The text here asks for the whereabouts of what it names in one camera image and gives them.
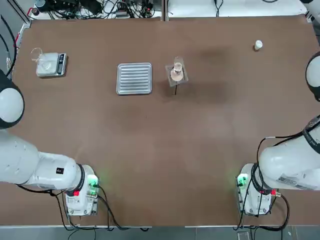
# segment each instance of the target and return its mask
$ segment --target white robotic arm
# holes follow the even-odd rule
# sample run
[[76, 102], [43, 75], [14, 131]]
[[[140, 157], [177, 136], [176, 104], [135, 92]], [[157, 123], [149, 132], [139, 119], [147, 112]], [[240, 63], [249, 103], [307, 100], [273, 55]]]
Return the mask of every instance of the white robotic arm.
[[[320, 52], [317, 52], [307, 64], [305, 79], [318, 102], [319, 72]], [[265, 148], [259, 164], [246, 164], [237, 177], [240, 209], [249, 215], [268, 213], [272, 189], [320, 190], [319, 143], [320, 116], [317, 116], [300, 133]]]
[[21, 120], [24, 109], [21, 91], [0, 70], [0, 182], [62, 190], [70, 215], [95, 215], [99, 179], [90, 166], [65, 155], [40, 152], [6, 131]]

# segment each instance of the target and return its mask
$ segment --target brown table surface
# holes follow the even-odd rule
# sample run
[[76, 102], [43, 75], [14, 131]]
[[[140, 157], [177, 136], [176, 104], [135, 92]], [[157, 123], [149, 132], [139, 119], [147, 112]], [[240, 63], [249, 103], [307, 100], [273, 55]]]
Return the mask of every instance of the brown table surface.
[[[38, 78], [36, 47], [67, 53], [66, 76]], [[13, 75], [25, 114], [10, 131], [39, 151], [91, 165], [123, 226], [236, 225], [235, 176], [256, 160], [259, 141], [294, 134], [319, 114], [304, 76], [318, 49], [303, 15], [34, 21]], [[172, 95], [165, 65], [175, 56], [189, 83]], [[117, 66], [133, 62], [152, 64], [152, 93], [119, 96]], [[0, 224], [62, 225], [53, 197], [8, 183], [0, 190]], [[320, 224], [319, 192], [281, 192], [289, 224]], [[278, 203], [245, 223], [281, 224]], [[106, 225], [107, 212], [101, 204], [98, 216], [77, 219]]]

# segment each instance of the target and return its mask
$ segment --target metal tray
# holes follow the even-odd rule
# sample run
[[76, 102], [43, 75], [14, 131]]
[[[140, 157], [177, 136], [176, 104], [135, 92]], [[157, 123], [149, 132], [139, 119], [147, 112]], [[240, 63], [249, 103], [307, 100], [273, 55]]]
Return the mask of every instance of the metal tray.
[[149, 94], [152, 91], [152, 66], [149, 62], [118, 65], [116, 93], [119, 95]]

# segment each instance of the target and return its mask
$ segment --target sticker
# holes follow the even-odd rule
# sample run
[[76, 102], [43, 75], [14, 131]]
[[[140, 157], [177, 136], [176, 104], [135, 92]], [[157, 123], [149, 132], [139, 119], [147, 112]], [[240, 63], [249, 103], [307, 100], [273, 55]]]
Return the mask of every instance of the sticker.
[[299, 182], [298, 177], [292, 177], [292, 176], [286, 176], [285, 174], [282, 174], [277, 180], [277, 182], [286, 184], [292, 187], [295, 187], [300, 190], [315, 190], [317, 189], [316, 186], [312, 186], [303, 182]]
[[277, 181], [280, 183], [287, 184], [287, 185], [294, 187], [295, 185], [297, 185], [297, 181], [295, 181], [294, 179], [296, 180], [297, 178], [296, 177], [289, 177], [289, 176], [282, 174], [281, 177], [279, 177]]
[[65, 170], [64, 168], [57, 167], [55, 173], [56, 174], [64, 174], [64, 170]]

